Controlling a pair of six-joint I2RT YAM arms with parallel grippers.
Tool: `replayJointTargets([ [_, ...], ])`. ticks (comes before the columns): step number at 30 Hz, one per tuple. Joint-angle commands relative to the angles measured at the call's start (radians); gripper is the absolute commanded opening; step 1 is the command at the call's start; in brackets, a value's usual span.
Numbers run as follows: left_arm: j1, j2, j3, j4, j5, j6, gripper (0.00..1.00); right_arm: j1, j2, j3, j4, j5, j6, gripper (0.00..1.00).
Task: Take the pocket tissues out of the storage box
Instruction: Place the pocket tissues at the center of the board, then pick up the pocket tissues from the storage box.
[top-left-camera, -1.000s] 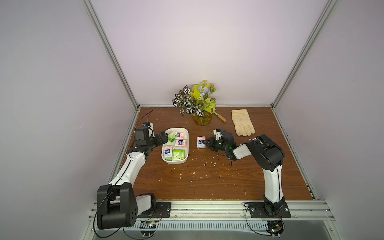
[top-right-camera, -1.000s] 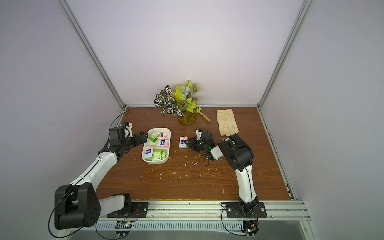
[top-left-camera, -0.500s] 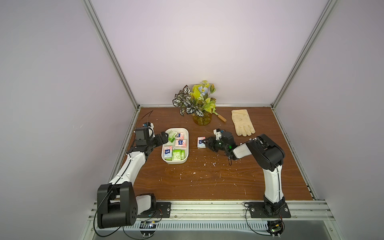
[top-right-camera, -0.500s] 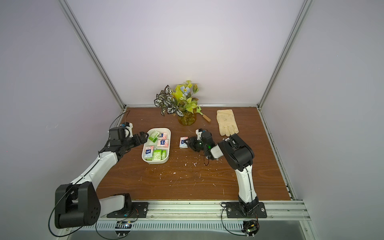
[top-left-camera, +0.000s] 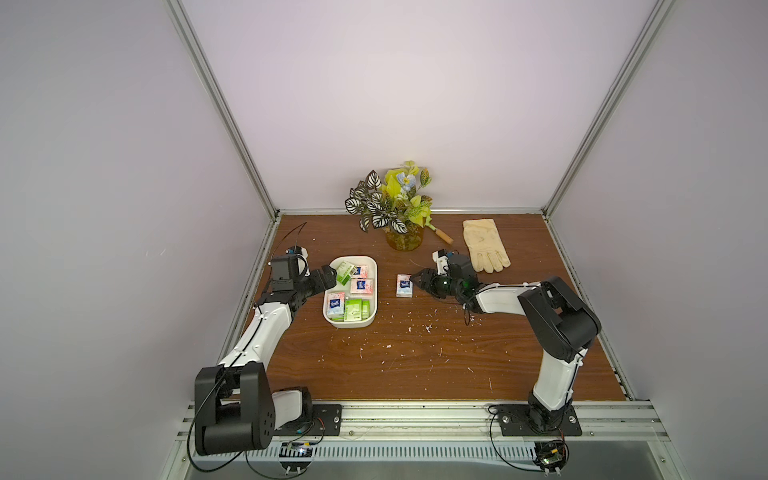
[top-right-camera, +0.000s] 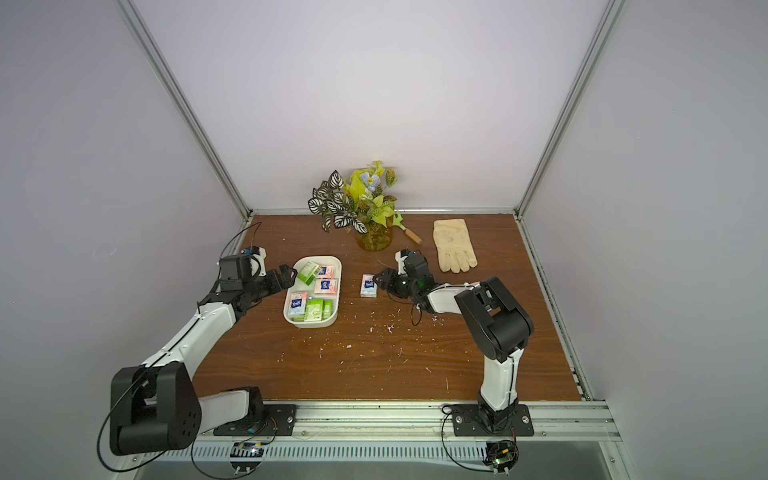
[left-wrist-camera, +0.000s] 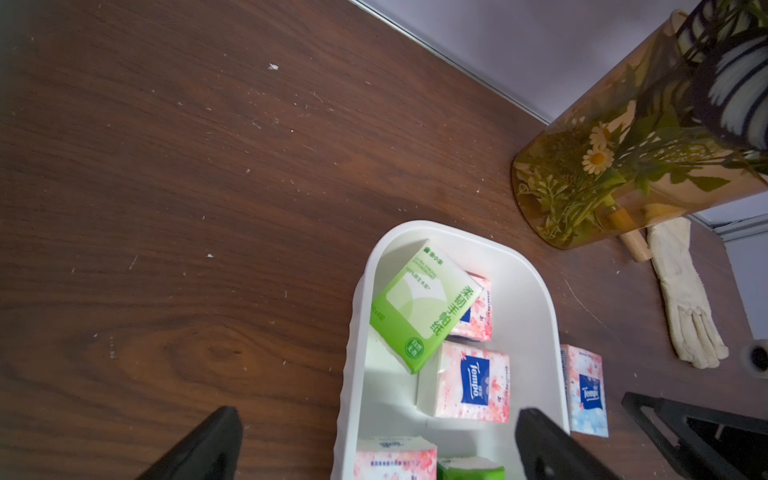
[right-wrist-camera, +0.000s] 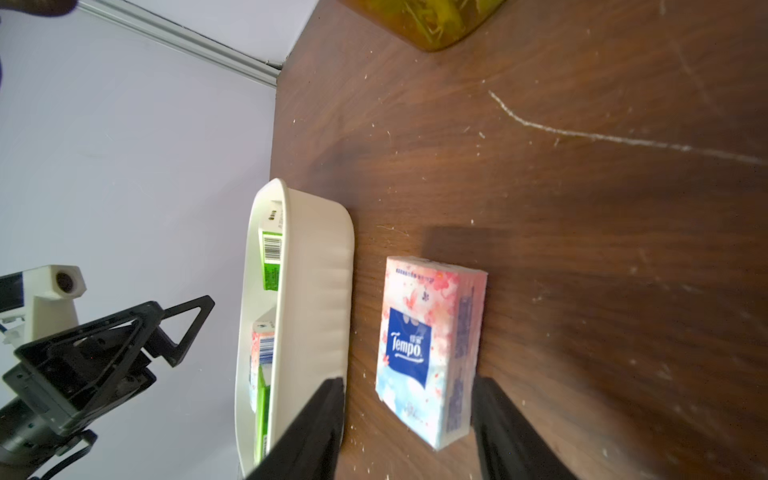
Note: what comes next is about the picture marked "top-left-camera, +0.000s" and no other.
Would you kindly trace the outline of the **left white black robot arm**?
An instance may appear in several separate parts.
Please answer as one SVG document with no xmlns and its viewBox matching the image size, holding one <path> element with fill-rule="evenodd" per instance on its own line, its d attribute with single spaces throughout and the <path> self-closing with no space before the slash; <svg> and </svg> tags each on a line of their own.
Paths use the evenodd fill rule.
<svg viewBox="0 0 768 480">
<path fill-rule="evenodd" d="M 334 268 L 311 270 L 304 253 L 271 260 L 270 279 L 253 306 L 251 323 L 229 354 L 196 376 L 191 435 L 197 454 L 262 450 L 281 428 L 313 422 L 308 389 L 275 392 L 267 371 L 299 309 L 336 283 Z"/>
</svg>

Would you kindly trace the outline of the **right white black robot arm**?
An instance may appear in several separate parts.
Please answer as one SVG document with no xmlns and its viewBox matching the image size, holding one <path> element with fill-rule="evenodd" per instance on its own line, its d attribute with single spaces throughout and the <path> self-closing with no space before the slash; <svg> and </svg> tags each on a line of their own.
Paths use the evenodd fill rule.
<svg viewBox="0 0 768 480">
<path fill-rule="evenodd" d="M 543 349 L 537 380 L 527 403 L 491 408 L 504 436 L 580 436 L 573 392 L 577 373 L 601 332 L 597 315 L 558 276 L 523 284 L 482 283 L 470 259 L 433 253 L 434 268 L 411 276 L 432 297 L 454 298 L 467 314 L 512 314 L 527 318 Z"/>
</svg>

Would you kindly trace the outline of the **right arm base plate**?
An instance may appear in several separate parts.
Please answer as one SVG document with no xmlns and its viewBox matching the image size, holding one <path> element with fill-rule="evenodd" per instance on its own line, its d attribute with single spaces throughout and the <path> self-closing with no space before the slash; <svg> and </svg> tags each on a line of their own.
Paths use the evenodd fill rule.
<svg viewBox="0 0 768 480">
<path fill-rule="evenodd" d="M 528 404 L 494 405 L 497 422 L 505 437 L 578 437 L 583 430 L 572 403 L 555 411 Z"/>
</svg>

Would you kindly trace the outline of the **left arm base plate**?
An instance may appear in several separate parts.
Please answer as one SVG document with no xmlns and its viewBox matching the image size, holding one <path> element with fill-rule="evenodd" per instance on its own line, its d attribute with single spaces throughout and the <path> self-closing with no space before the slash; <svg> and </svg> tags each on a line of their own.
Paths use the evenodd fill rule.
<svg viewBox="0 0 768 480">
<path fill-rule="evenodd" d="M 341 404 L 314 404 L 306 419 L 291 421 L 275 431 L 280 437 L 336 437 L 340 435 L 343 406 Z"/>
</svg>

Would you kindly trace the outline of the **pink Tempo tissue pack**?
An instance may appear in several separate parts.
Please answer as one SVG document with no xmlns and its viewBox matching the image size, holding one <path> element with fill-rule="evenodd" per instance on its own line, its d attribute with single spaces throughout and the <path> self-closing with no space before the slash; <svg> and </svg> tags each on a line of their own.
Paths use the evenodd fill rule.
<svg viewBox="0 0 768 480">
<path fill-rule="evenodd" d="M 413 283 L 408 274 L 398 274 L 396 282 L 396 297 L 411 298 L 413 296 Z"/>
</svg>

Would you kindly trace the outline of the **white plastic storage box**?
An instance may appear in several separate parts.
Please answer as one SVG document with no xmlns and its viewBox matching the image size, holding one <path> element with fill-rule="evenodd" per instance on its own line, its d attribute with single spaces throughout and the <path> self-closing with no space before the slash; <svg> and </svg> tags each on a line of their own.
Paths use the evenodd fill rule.
<svg viewBox="0 0 768 480">
<path fill-rule="evenodd" d="M 336 285 L 327 290 L 323 316 L 336 328 L 363 328 L 377 313 L 377 263 L 369 256 L 341 256 L 330 263 Z"/>
</svg>

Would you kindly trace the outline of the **blue pink Tempo pack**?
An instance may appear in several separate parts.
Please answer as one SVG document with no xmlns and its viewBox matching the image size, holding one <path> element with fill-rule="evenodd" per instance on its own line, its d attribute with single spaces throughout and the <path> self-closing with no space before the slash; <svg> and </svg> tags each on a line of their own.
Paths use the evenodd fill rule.
<svg viewBox="0 0 768 480">
<path fill-rule="evenodd" d="M 346 294 L 344 292 L 331 292 L 327 294 L 327 298 L 325 300 L 325 315 L 328 320 L 344 320 L 345 300 Z"/>
</svg>

